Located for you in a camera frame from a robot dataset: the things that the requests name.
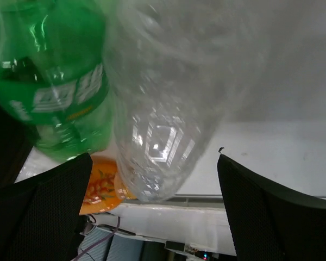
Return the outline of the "clear unlabelled plastic bottle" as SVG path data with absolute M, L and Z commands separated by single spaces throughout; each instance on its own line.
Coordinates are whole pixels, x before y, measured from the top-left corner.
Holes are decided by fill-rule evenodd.
M 120 175 L 144 202 L 171 198 L 268 55 L 251 1 L 116 1 L 103 60 Z

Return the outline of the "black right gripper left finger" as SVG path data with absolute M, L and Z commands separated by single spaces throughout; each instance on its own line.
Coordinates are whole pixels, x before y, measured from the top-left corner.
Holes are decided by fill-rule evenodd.
M 0 260 L 72 260 L 91 170 L 85 153 L 0 188 Z

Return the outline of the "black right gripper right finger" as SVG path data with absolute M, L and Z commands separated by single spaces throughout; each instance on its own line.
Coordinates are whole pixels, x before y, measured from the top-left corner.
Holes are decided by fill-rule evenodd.
M 238 260 L 326 260 L 326 200 L 221 153 L 218 180 Z

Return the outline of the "green soda bottle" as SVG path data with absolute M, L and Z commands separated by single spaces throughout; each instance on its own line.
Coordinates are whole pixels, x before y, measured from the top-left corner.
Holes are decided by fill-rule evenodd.
M 0 106 L 56 161 L 109 144 L 105 23 L 98 1 L 0 1 Z

